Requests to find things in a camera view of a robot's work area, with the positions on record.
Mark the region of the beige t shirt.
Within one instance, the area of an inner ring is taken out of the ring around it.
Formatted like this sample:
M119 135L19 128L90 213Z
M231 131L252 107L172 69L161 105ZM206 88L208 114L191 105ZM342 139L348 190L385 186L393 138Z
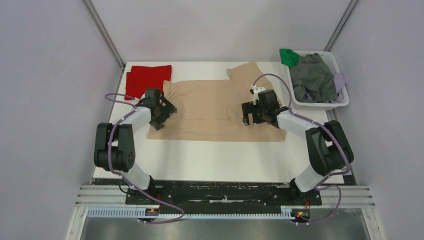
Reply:
M177 108L149 140L211 142L283 142L287 132L267 123L244 125L242 104L251 102L254 80L263 74L254 61L226 70L228 79L186 80L163 84L164 96Z

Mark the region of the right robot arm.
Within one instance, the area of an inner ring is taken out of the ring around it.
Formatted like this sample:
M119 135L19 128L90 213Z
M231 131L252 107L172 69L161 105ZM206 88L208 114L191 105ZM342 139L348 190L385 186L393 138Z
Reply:
M338 121L320 123L295 113L287 106L280 106L275 91L271 89L253 86L250 93L253 100L241 105L244 125L267 123L306 141L309 164L290 181L288 196L293 203L302 204L309 198L309 191L316 190L337 170L350 170L354 154Z

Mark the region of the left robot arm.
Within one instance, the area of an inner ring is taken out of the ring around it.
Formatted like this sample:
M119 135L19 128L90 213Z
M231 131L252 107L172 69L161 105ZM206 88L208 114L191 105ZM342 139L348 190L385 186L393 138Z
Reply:
M126 115L113 123L102 122L96 127L93 163L122 179L145 204L153 203L157 190L150 186L152 177L136 164L134 134L144 126L159 131L177 108L165 97L162 90L148 88L144 98L131 104Z

